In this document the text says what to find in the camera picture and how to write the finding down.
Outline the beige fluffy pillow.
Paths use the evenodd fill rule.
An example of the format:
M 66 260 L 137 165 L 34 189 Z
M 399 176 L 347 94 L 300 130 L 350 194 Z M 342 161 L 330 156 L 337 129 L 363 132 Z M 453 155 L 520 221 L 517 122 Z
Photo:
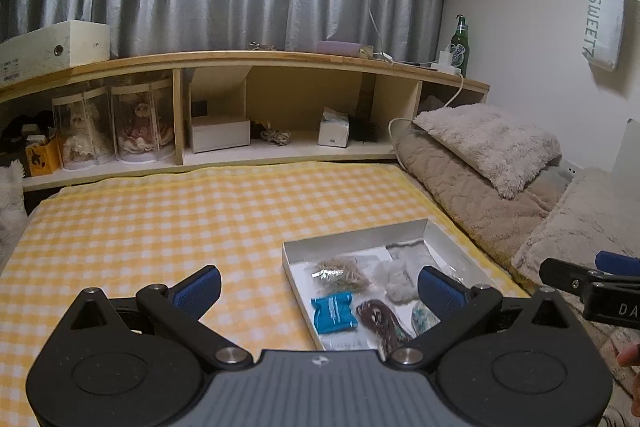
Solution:
M 554 134 L 484 103 L 423 112 L 413 124 L 484 176 L 506 199 L 523 192 L 562 156 Z
M 639 195 L 598 168 L 582 170 L 559 202 L 513 256 L 518 283 L 540 284 L 547 258 L 593 265 L 600 251 L 639 256 Z

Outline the purple flat box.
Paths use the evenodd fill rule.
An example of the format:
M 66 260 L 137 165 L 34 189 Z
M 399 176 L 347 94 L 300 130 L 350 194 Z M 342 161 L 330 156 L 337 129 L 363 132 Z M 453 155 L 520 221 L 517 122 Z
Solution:
M 356 42 L 322 40 L 316 45 L 319 54 L 360 57 L 361 44 Z

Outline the blue floral fabric pouch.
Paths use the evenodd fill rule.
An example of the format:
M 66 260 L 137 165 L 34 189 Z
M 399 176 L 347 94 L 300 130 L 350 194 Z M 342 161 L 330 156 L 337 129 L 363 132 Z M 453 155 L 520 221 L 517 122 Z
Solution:
M 417 301 L 411 309 L 411 326 L 413 332 L 420 336 L 440 322 L 436 314 L 422 301 Z

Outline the white sweet hanging bag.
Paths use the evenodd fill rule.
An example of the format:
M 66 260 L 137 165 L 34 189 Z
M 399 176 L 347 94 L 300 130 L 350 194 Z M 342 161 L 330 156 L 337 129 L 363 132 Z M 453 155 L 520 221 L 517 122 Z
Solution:
M 582 56 L 605 72 L 615 72 L 620 61 L 626 0 L 588 0 Z

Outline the wooden headboard shelf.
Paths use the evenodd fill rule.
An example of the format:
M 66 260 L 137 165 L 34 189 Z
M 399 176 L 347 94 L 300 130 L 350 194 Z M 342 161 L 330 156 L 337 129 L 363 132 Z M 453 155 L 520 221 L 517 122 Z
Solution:
M 186 132 L 189 90 L 194 69 L 250 66 L 247 80 L 247 118 L 268 121 L 273 128 L 292 132 L 291 144 L 277 146 L 256 139 L 247 146 L 194 154 Z M 484 82 L 462 80 L 442 72 L 364 58 L 276 51 L 205 51 L 121 58 L 51 72 L 1 86 L 1 113 L 20 103 L 34 104 L 38 95 L 53 96 L 68 88 L 85 88 L 93 81 L 116 83 L 132 75 L 170 72 L 172 113 L 177 126 L 175 152 L 146 164 L 112 160 L 80 171 L 58 170 L 25 182 L 26 190 L 89 183 L 115 176 L 147 176 L 183 172 L 204 166 L 269 165 L 304 160 L 390 160 L 394 157 L 387 129 L 404 129 L 416 116 L 425 95 L 434 94 L 457 104 L 486 100 Z M 375 125 L 372 140 L 349 142 L 346 148 L 319 146 L 321 114 L 326 107 L 362 114 Z

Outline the yellow checkered blanket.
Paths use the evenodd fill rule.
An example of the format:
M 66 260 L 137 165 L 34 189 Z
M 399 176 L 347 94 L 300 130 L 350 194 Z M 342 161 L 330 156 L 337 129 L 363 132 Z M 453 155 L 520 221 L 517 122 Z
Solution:
M 208 327 L 253 353 L 309 350 L 283 244 L 419 219 L 441 227 L 506 295 L 521 295 L 392 165 L 205 168 L 66 187 L 32 213 L 1 275 L 2 424 L 35 424 L 27 373 L 82 288 L 130 297 L 215 265 L 222 295 Z

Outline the grey curtain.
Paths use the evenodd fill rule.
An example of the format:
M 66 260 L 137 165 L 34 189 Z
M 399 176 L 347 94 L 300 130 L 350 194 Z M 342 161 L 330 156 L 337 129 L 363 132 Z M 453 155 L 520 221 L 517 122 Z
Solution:
M 399 61 L 435 56 L 444 0 L 1 0 L 3 39 L 64 20 L 111 29 L 116 57 L 370 44 Z

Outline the white fluffy plush toy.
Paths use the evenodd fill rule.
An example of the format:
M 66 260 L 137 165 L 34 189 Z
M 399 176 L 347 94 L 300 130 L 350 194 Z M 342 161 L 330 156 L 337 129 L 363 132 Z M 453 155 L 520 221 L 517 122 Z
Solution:
M 425 263 L 421 260 L 393 259 L 378 262 L 372 273 L 394 305 L 405 305 L 419 298 L 418 276 Z

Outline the white fluffy cushion left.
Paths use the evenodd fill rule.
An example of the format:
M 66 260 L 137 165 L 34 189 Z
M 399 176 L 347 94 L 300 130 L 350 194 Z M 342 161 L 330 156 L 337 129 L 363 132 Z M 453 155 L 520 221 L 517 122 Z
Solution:
M 4 269 L 26 229 L 29 217 L 24 205 L 24 167 L 15 159 L 0 168 L 0 265 Z

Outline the bag of beige cords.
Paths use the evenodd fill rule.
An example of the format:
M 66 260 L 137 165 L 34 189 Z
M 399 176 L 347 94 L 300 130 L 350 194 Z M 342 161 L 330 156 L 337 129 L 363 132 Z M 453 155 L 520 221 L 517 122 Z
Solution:
M 363 272 L 362 263 L 353 257 L 333 257 L 318 262 L 311 270 L 311 278 L 323 295 L 351 291 L 360 293 L 371 286 Z

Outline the blue headphone cover packet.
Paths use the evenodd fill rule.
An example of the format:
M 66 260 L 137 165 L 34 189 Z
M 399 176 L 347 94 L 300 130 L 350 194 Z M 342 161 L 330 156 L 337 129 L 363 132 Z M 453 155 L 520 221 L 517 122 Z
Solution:
M 352 313 L 352 293 L 341 291 L 311 299 L 314 310 L 312 324 L 319 335 L 330 335 L 356 329 L 358 320 Z

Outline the white shallow cardboard box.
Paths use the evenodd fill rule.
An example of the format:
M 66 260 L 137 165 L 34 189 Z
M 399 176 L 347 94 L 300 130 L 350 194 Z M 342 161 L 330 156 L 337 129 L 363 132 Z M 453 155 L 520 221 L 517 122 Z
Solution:
M 375 284 L 372 273 L 378 262 L 393 260 L 386 246 L 415 241 L 423 241 L 435 260 L 431 265 L 452 277 L 457 282 L 472 286 L 489 284 L 497 286 L 488 265 L 472 257 L 454 241 L 451 234 L 445 232 L 431 219 L 421 219 L 382 225 L 382 227 L 362 229 L 352 232 L 299 239 L 285 242 L 282 246 L 282 265 L 292 287 L 300 312 L 309 329 L 314 347 L 321 350 L 361 350 L 374 349 L 367 340 L 366 332 L 359 325 L 356 329 L 330 335 L 319 335 L 314 329 L 312 318 L 314 310 L 311 299 L 323 297 L 311 278 L 312 268 L 320 261 L 333 257 L 353 257 L 362 263 L 363 272 L 371 281 L 366 291 L 352 293 L 352 313 L 356 315 L 358 303 L 369 299 L 380 299 L 396 313 L 401 324 L 416 337 L 411 326 L 411 309 L 420 301 L 416 299 L 405 305 L 394 305 L 386 298 L 382 287 Z

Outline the orange black cat box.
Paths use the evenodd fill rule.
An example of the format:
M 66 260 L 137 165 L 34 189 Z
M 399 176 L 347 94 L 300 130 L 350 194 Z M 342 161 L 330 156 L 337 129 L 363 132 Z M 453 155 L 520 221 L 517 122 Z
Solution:
M 29 145 L 25 153 L 31 176 L 49 176 L 61 168 L 57 139 L 52 139 L 47 144 Z

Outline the green glass bottle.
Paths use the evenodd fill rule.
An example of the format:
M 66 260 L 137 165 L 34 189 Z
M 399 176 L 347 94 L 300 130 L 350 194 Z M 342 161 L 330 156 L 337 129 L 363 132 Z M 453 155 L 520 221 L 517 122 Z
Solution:
M 460 70 L 460 74 L 465 77 L 469 63 L 469 35 L 466 17 L 457 15 L 457 27 L 451 37 L 449 51 L 451 53 L 451 65 Z

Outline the grey foil pouch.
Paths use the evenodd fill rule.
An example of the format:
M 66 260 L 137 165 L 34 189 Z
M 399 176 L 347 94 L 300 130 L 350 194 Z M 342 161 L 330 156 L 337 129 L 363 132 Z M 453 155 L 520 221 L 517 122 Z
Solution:
M 386 249 L 393 260 L 401 261 L 405 265 L 407 273 L 414 281 L 425 265 L 435 264 L 430 250 L 423 241 L 390 244 Z

